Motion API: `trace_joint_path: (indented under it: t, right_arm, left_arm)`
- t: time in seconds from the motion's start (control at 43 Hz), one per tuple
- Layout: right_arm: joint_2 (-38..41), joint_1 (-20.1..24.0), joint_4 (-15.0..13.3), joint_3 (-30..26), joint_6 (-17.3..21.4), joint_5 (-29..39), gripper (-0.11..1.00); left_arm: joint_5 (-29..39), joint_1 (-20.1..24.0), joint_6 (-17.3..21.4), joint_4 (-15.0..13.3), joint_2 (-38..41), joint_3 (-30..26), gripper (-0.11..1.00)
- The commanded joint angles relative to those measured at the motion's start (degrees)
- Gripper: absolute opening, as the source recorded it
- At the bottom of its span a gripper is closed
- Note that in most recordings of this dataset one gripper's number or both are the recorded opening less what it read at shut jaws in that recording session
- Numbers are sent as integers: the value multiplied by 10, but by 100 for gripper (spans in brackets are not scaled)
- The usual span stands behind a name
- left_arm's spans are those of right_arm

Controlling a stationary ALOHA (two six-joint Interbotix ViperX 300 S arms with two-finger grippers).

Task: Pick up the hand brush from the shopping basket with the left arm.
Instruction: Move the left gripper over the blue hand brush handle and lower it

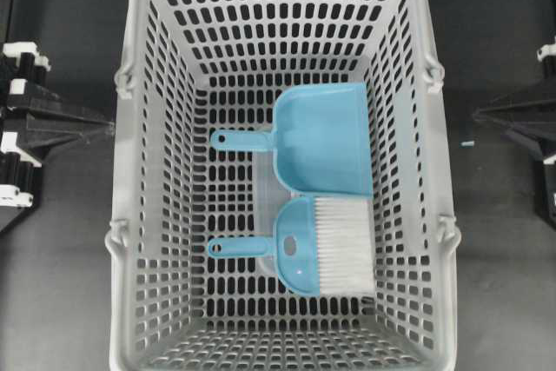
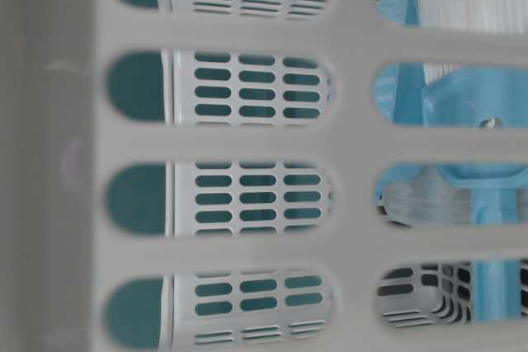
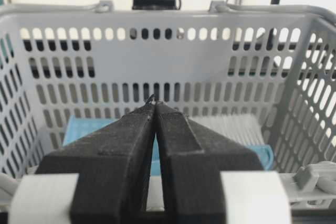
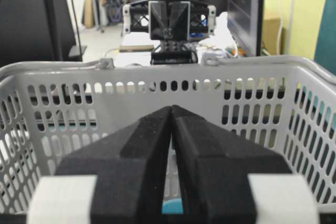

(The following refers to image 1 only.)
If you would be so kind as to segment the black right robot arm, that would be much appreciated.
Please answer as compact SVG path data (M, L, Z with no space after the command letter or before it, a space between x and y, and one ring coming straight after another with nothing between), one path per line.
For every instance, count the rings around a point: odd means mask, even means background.
M536 162L542 183L540 213L555 223L555 43L536 50L549 77L520 91L500 96L473 112L473 119L502 130Z

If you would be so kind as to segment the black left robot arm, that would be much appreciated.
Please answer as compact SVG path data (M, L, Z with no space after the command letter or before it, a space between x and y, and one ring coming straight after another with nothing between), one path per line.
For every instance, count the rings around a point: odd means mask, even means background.
M50 60L34 42L1 45L1 231L40 205L43 166L54 149L113 136L115 124L47 88Z

